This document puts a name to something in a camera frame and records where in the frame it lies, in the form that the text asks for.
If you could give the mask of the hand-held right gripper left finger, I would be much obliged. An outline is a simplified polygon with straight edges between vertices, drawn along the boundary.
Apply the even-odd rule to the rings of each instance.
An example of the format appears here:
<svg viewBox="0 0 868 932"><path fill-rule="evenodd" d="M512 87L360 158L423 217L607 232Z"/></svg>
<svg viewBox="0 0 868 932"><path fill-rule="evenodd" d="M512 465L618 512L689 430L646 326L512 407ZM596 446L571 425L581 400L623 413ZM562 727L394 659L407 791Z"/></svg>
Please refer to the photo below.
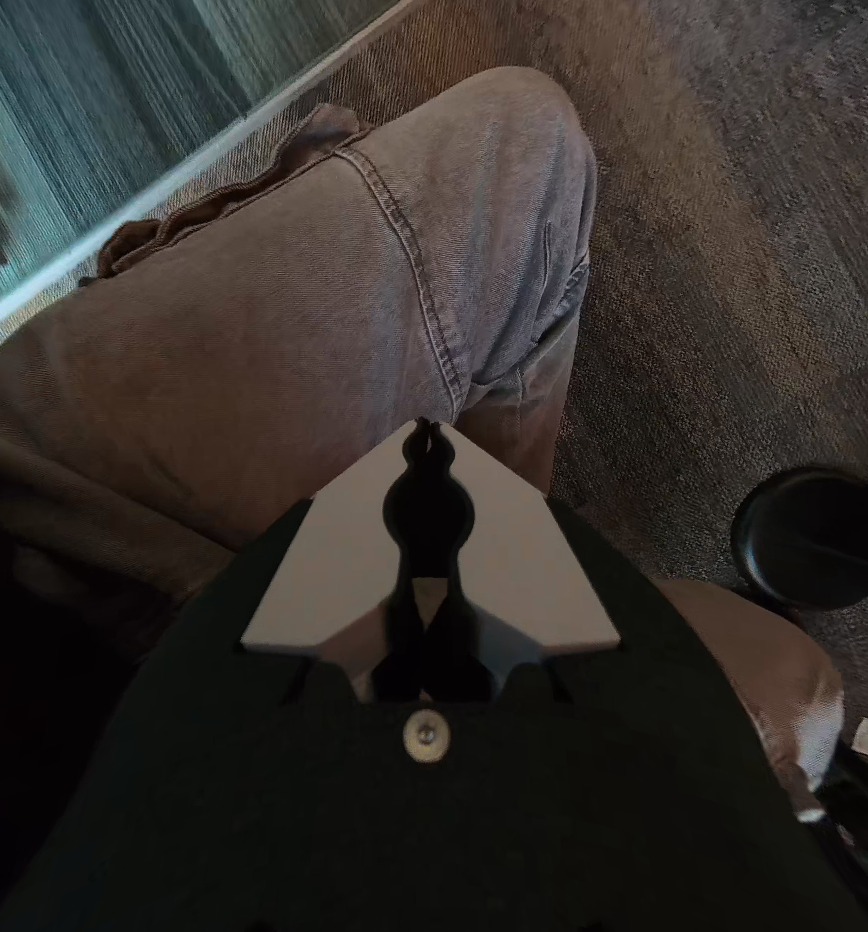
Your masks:
<svg viewBox="0 0 868 932"><path fill-rule="evenodd" d="M253 653L342 669L358 699L373 698L371 671L388 652L385 608L400 552L383 503L406 471L409 421L308 501L309 509L241 637Z"/></svg>

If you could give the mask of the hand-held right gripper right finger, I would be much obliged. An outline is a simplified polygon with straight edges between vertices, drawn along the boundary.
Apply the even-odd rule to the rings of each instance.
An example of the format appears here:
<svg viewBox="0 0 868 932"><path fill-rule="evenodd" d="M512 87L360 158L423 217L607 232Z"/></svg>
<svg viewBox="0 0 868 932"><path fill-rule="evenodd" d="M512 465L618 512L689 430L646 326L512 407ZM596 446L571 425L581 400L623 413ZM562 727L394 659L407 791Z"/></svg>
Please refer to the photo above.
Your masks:
<svg viewBox="0 0 868 932"><path fill-rule="evenodd" d="M426 691L487 703L515 668L617 647L547 498L450 426L427 425L426 574L447 590L426 631Z"/></svg>

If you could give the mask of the black chair caster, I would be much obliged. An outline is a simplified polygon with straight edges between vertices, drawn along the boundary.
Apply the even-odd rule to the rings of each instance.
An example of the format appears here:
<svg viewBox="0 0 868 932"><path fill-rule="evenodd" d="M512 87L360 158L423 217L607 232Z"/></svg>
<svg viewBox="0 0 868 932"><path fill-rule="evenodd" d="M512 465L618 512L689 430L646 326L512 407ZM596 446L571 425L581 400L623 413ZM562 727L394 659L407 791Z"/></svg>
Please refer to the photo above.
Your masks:
<svg viewBox="0 0 868 932"><path fill-rule="evenodd" d="M868 599L868 481L804 467L756 486L730 545L745 582L789 607L837 611Z"/></svg>

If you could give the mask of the person's left leg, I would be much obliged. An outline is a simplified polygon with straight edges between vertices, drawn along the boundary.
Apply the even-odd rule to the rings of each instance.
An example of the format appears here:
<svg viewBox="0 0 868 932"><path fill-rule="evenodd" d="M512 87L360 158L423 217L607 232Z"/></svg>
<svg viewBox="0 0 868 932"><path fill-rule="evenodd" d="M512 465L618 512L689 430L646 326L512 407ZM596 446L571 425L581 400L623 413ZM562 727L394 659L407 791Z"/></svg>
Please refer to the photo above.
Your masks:
<svg viewBox="0 0 868 932"><path fill-rule="evenodd" d="M418 417L549 491L596 196L562 87L322 106L221 194L0 347L0 542L182 601Z"/></svg>

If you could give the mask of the white partition rail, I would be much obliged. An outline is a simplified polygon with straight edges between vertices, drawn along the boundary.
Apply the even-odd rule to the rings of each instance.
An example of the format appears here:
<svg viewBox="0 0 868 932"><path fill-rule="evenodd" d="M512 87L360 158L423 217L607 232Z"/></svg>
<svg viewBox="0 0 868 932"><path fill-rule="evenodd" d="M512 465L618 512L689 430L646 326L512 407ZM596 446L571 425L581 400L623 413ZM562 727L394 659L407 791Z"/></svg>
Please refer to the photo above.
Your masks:
<svg viewBox="0 0 868 932"><path fill-rule="evenodd" d="M418 5L0 1L0 344Z"/></svg>

